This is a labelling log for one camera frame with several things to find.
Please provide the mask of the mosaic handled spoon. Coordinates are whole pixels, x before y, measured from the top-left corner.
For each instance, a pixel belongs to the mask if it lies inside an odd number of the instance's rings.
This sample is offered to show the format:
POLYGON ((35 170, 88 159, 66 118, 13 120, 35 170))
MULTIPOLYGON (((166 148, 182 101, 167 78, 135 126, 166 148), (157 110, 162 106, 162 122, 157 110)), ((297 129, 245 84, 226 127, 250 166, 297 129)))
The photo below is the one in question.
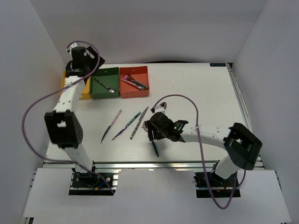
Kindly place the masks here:
POLYGON ((155 151, 156 156, 159 157, 159 152, 158 152, 158 149, 157 149, 157 146, 156 146, 155 142, 152 141, 151 143, 152 143, 152 146, 153 146, 153 149, 155 151))

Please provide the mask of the mosaic handled knife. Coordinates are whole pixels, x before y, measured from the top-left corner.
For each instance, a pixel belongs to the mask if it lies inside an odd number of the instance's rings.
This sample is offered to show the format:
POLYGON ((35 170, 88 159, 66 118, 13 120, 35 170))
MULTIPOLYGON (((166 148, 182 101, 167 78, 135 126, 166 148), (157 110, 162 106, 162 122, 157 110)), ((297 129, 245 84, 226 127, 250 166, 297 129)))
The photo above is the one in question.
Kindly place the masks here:
POLYGON ((146 112, 147 112, 147 110, 148 110, 148 108, 149 108, 149 107, 146 107, 146 108, 144 109, 144 111, 142 112, 142 114, 141 114, 141 116, 140 116, 140 118, 139 118, 139 120, 138 120, 138 123, 137 123, 137 125, 135 126, 135 128, 134 128, 134 130, 133 130, 133 132, 132 132, 132 134, 131 134, 131 136, 130 136, 130 140, 133 139, 135 133, 137 132, 137 130, 138 130, 138 128, 139 128, 139 126, 140 126, 140 124, 141 124, 141 122, 142 122, 142 120, 143 120, 143 118, 144 118, 144 116, 145 116, 145 114, 146 114, 146 112))

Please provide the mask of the green handled knife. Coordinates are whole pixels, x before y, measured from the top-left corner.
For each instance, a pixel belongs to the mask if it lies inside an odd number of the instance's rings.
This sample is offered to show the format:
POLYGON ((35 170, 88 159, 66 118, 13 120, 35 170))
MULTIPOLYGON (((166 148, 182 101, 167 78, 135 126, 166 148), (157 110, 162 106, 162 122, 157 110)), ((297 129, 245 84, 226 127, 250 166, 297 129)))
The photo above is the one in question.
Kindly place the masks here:
POLYGON ((119 138, 127 129, 128 127, 141 115, 141 112, 138 112, 113 138, 115 140, 119 138))

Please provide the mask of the green handled spoon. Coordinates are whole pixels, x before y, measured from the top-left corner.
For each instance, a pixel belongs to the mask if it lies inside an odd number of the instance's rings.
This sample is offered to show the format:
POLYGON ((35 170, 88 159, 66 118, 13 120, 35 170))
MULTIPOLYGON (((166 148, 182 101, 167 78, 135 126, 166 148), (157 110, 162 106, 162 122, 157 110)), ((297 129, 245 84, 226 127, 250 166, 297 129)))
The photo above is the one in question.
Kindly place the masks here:
POLYGON ((103 82, 101 82, 99 79, 95 78, 94 80, 98 84, 100 84, 101 86, 103 86, 106 90, 108 90, 108 92, 110 92, 110 93, 115 93, 116 92, 116 89, 108 87, 106 84, 104 84, 103 82))

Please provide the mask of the mosaic handled fork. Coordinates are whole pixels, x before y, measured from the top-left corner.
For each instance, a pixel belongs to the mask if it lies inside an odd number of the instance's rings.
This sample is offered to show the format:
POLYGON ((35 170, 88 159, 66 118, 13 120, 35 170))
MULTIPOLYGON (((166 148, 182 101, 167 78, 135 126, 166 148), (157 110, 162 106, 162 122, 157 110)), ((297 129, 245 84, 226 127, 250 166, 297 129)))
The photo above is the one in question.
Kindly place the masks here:
POLYGON ((146 85, 144 85, 144 84, 142 84, 142 83, 136 81, 130 74, 128 74, 128 77, 129 77, 129 79, 130 79, 131 82, 137 84, 138 86, 143 87, 143 88, 146 89, 146 90, 149 89, 148 86, 146 86, 146 85))

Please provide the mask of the pink handled fork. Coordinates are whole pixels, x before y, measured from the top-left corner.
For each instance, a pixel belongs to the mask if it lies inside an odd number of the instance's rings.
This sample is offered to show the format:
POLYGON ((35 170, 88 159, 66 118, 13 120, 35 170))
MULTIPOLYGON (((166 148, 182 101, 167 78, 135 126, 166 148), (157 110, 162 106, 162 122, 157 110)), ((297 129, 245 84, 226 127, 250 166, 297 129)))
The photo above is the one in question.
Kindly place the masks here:
POLYGON ((144 87, 142 87, 142 86, 140 86, 140 85, 138 85, 138 84, 135 84, 134 82, 128 81, 128 80, 123 79, 123 78, 122 78, 121 80, 122 80, 123 82, 125 82, 125 83, 127 83, 127 84, 129 84, 129 85, 131 85, 131 86, 133 86, 133 87, 135 87, 135 88, 141 90, 141 91, 144 90, 144 87))

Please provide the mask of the green handled fork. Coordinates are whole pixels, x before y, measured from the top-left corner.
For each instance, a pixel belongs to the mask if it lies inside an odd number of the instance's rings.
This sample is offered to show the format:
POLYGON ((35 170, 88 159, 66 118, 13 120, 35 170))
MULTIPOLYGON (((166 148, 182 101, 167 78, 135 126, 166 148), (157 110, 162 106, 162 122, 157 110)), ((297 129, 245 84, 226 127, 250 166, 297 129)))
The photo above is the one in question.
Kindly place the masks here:
POLYGON ((130 82, 130 83, 134 83, 134 85, 138 85, 140 90, 148 90, 149 89, 148 86, 138 82, 130 74, 124 75, 123 80, 126 80, 127 82, 130 82))

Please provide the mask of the pink handled knife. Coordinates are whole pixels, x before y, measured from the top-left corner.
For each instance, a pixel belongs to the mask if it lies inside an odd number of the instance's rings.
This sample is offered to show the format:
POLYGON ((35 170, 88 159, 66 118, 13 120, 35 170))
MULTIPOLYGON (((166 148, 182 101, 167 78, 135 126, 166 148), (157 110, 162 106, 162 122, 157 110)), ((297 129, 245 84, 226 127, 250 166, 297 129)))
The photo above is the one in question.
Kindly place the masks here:
POLYGON ((104 132, 104 134, 103 134, 103 136, 102 136, 102 138, 101 138, 101 142, 100 142, 100 143, 102 143, 103 140, 106 138, 107 134, 109 133, 109 131, 111 130, 111 128, 112 128, 113 125, 115 124, 115 122, 116 122, 116 120, 118 119, 118 117, 120 116, 121 112, 122 112, 122 109, 120 109, 120 110, 118 111, 118 113, 117 113, 116 116, 114 117, 112 123, 107 127, 107 129, 105 130, 105 132, 104 132))

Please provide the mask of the pink handled spoon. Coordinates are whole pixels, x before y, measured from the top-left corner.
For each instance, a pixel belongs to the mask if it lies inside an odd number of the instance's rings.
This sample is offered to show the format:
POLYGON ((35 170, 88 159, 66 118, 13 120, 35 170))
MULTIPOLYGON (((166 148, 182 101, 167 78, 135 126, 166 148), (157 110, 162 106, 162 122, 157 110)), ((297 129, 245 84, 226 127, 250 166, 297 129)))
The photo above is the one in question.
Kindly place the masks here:
POLYGON ((167 108, 167 103, 166 103, 166 102, 162 102, 160 105, 161 105, 164 109, 167 108))

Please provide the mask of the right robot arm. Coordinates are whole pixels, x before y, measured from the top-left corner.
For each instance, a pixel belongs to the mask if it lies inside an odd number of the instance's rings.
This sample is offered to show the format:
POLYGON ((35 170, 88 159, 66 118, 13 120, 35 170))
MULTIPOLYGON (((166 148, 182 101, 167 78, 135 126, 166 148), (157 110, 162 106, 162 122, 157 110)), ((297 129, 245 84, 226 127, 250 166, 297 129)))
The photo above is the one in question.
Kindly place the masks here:
POLYGON ((186 120, 173 122, 163 112, 157 112, 143 126, 149 141, 201 142, 224 149, 228 156, 216 163, 211 174, 216 186, 222 186, 241 169, 253 170, 262 148, 262 142, 241 123, 229 128, 196 126, 186 120))

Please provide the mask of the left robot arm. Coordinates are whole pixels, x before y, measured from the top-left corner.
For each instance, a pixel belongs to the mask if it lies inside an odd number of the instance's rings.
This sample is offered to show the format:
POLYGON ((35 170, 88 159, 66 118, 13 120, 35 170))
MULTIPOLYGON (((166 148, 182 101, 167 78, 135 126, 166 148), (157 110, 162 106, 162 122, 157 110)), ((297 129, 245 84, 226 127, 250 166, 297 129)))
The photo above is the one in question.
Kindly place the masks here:
POLYGON ((76 117, 76 109, 87 81, 104 62, 97 51, 89 47, 71 47, 72 60, 67 63, 64 89, 56 106, 45 113, 44 119, 52 144, 63 150, 75 164, 75 172, 84 172, 88 186, 98 183, 99 175, 92 171, 93 161, 87 155, 82 141, 83 129, 76 117))

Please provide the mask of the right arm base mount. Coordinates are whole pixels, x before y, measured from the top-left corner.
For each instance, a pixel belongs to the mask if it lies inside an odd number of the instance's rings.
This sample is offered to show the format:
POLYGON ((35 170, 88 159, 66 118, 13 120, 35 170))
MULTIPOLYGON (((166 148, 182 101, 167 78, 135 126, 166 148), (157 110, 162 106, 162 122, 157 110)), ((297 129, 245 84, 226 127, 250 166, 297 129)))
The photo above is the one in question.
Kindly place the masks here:
MULTIPOLYGON (((231 175, 226 180, 218 180, 217 178, 210 177, 210 172, 207 172, 208 180, 212 193, 215 198, 229 198, 233 190, 235 175, 231 175)), ((203 172, 197 172, 194 174, 196 196, 197 198, 211 198, 206 179, 203 172)))

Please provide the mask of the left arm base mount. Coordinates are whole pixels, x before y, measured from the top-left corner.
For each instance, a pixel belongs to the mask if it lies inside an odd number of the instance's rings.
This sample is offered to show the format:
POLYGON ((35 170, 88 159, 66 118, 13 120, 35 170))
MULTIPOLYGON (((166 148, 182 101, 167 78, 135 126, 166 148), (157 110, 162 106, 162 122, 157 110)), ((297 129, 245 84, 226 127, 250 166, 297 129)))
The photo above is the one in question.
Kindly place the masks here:
POLYGON ((93 174, 83 170, 82 172, 72 168, 70 196, 113 196, 116 187, 114 185, 114 173, 97 172, 95 165, 92 167, 93 174))

